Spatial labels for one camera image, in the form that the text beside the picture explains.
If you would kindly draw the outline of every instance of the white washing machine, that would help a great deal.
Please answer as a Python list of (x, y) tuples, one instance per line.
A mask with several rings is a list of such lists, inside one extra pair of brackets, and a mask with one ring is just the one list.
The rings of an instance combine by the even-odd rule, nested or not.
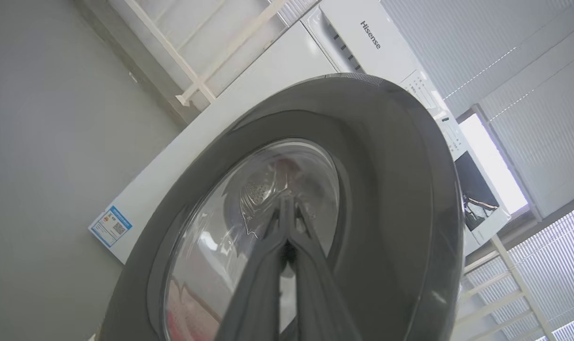
[[(382, 6), (324, 0), (90, 226), (125, 263), (100, 339), (213, 339), (269, 203), (295, 196), (364, 339), (447, 340), (463, 240), (510, 218), (477, 165)], [(295, 337), (293, 276), (281, 291)]]

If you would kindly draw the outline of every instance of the qr code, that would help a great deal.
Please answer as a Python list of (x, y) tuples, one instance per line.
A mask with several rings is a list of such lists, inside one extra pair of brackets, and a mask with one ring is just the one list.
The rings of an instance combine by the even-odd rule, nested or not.
[(114, 224), (112, 229), (114, 229), (118, 234), (123, 234), (125, 232), (125, 227), (121, 225), (121, 223)]

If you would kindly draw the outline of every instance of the hisense logo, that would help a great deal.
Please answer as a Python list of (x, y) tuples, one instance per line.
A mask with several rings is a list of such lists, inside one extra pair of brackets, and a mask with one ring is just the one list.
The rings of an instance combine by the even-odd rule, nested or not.
[(363, 30), (365, 30), (365, 32), (367, 33), (367, 35), (369, 36), (369, 38), (371, 39), (371, 41), (373, 42), (373, 44), (376, 46), (376, 48), (379, 50), (380, 47), (380, 42), (377, 41), (376, 37), (373, 36), (373, 33), (371, 33), (371, 31), (369, 30), (369, 25), (367, 25), (367, 23), (365, 23), (365, 21), (363, 20), (363, 22), (361, 22), (361, 25), (363, 26)]

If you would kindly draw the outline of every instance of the round glass door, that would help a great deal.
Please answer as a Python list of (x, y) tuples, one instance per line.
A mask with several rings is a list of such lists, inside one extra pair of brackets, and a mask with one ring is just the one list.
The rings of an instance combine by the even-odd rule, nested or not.
[[(339, 181), (330, 155), (302, 139), (261, 147), (234, 166), (183, 222), (164, 293), (168, 339), (213, 340), (280, 196), (301, 200), (329, 253), (339, 210)], [(292, 271), (283, 272), (280, 285), (282, 331), (296, 315)]]

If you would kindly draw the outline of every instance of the gray floor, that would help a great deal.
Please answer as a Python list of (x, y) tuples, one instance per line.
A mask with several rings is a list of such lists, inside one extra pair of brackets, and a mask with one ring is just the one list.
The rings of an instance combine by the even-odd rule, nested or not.
[(178, 133), (71, 1), (0, 1), (0, 340), (96, 331), (121, 266), (87, 226)]

